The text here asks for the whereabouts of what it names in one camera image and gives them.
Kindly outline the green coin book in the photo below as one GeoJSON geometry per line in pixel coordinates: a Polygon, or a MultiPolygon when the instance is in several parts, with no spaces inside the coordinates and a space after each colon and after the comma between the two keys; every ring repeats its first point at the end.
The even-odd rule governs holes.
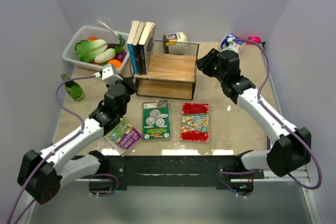
{"type": "Polygon", "coordinates": [[[142,111],[144,140],[162,140],[171,137],[168,100],[144,102],[142,111]]]}

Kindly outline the green glass bottle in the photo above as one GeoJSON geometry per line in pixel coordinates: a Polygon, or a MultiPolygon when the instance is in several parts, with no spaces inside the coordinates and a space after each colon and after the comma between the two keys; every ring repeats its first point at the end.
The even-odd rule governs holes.
{"type": "Polygon", "coordinates": [[[75,81],[65,83],[66,91],[69,96],[75,101],[81,101],[85,98],[85,93],[81,86],[75,81]]]}

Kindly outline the Little Women book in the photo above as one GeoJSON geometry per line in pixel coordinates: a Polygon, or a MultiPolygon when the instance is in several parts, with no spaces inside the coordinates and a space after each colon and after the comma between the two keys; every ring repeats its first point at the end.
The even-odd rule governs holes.
{"type": "Polygon", "coordinates": [[[148,73],[149,64],[153,55],[155,28],[156,23],[146,22],[138,42],[141,74],[148,73]]]}

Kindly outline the orange toy fruit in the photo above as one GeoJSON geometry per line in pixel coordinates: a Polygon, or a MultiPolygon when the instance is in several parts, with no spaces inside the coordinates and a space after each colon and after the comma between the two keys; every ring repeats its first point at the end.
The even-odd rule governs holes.
{"type": "Polygon", "coordinates": [[[116,59],[111,59],[108,61],[108,64],[114,65],[116,68],[120,68],[122,65],[122,62],[116,59]]]}

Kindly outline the toy cabbage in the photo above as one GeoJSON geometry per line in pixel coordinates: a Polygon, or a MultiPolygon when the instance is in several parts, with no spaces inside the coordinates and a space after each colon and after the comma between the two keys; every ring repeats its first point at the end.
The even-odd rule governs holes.
{"type": "Polygon", "coordinates": [[[81,40],[75,45],[75,52],[79,60],[86,63],[91,63],[94,58],[106,51],[108,44],[103,39],[97,39],[95,41],[91,40],[81,40]]]}

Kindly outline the purple 117-storey treehouse book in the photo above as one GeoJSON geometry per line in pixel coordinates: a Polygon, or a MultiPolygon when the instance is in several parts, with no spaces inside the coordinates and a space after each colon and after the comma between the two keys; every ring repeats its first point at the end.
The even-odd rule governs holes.
{"type": "Polygon", "coordinates": [[[121,156],[124,156],[142,139],[142,135],[126,118],[122,118],[104,138],[121,156]]]}

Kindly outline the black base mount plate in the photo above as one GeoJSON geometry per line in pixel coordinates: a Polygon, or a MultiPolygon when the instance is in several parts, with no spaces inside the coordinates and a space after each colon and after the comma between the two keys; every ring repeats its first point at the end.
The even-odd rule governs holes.
{"type": "Polygon", "coordinates": [[[106,156],[106,163],[89,179],[92,193],[111,189],[127,190],[131,186],[214,187],[227,186],[244,194],[254,188],[254,179],[264,173],[247,173],[239,155],[228,156],[106,156]]]}

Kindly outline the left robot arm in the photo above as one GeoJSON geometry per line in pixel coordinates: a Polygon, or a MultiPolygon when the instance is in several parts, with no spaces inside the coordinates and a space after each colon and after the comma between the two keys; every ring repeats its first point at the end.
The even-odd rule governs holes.
{"type": "Polygon", "coordinates": [[[107,87],[103,100],[78,129],[40,152],[30,150],[23,156],[17,182],[39,204],[49,202],[60,188],[77,179],[92,175],[103,178],[108,174],[108,160],[98,151],[74,159],[117,126],[136,92],[131,77],[118,76],[115,81],[108,81],[107,87]]]}

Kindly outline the pink stapler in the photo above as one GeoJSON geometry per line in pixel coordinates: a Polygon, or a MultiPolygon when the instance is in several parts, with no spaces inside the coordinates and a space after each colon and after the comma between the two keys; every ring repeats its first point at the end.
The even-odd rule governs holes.
{"type": "Polygon", "coordinates": [[[252,42],[255,42],[257,44],[261,43],[261,38],[259,36],[250,36],[247,38],[248,42],[246,42],[247,45],[252,45],[252,42]]]}

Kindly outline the blue 26-storey treehouse book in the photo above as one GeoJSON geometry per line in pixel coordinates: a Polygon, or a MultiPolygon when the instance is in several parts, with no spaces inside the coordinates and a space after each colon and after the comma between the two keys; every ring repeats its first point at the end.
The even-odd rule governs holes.
{"type": "Polygon", "coordinates": [[[131,59],[131,65],[132,65],[134,74],[139,73],[138,64],[137,64],[136,56],[135,56],[135,49],[133,45],[139,23],[140,22],[138,20],[132,21],[131,29],[130,29],[128,40],[127,40],[128,50],[129,50],[130,59],[131,59]]]}

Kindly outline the white plastic basket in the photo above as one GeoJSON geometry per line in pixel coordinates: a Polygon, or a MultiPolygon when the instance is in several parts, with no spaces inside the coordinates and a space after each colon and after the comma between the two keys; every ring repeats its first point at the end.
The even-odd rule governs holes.
{"type": "Polygon", "coordinates": [[[100,71],[108,63],[121,73],[129,61],[129,34],[110,29],[83,26],[66,46],[62,58],[74,65],[100,71]]]}

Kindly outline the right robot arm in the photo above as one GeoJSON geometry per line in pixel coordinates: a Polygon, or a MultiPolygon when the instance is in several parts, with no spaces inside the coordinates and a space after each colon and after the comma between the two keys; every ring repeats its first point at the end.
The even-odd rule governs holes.
{"type": "Polygon", "coordinates": [[[282,177],[311,161],[307,148],[311,146],[311,133],[297,128],[284,119],[267,101],[258,97],[255,85],[241,75],[238,53],[212,49],[197,60],[198,70],[220,82],[224,95],[245,110],[263,129],[271,141],[268,151],[248,151],[234,165],[234,173],[246,178],[253,170],[271,170],[282,177]]]}

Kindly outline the purple toy eggplant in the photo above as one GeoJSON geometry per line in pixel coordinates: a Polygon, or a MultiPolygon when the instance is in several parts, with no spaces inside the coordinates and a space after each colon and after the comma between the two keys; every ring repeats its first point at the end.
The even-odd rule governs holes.
{"type": "Polygon", "coordinates": [[[126,51],[122,51],[122,52],[116,54],[115,57],[114,57],[114,59],[118,60],[120,62],[123,62],[123,60],[126,57],[126,55],[127,55],[127,52],[126,51]]]}

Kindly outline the white toy radish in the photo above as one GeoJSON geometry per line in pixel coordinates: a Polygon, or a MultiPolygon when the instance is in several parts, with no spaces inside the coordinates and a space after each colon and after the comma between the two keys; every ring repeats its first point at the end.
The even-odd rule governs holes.
{"type": "Polygon", "coordinates": [[[97,55],[94,59],[95,63],[102,64],[108,62],[109,60],[113,59],[116,55],[116,52],[113,48],[109,48],[106,51],[102,52],[101,54],[97,55]]]}

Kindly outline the dark Edward Tulane book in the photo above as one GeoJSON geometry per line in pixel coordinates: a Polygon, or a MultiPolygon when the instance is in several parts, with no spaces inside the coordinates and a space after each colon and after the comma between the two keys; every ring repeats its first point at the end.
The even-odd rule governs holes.
{"type": "Polygon", "coordinates": [[[135,55],[135,61],[137,65],[137,74],[141,75],[141,63],[140,63],[140,51],[139,51],[139,40],[141,38],[141,34],[143,31],[143,28],[145,26],[145,22],[135,21],[134,24],[137,26],[136,33],[133,40],[133,49],[134,49],[134,55],[135,55]]]}

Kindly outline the white cartoon mug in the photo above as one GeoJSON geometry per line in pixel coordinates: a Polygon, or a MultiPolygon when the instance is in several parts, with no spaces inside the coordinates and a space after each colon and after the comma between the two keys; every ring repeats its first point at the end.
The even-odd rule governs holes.
{"type": "Polygon", "coordinates": [[[165,54],[183,55],[186,51],[187,43],[187,36],[183,32],[163,35],[163,49],[165,54]]]}

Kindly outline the red patterned book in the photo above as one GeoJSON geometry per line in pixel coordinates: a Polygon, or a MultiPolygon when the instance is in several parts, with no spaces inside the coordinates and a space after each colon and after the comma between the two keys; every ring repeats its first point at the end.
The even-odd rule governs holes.
{"type": "Polygon", "coordinates": [[[209,104],[183,103],[181,141],[209,142],[209,104]]]}

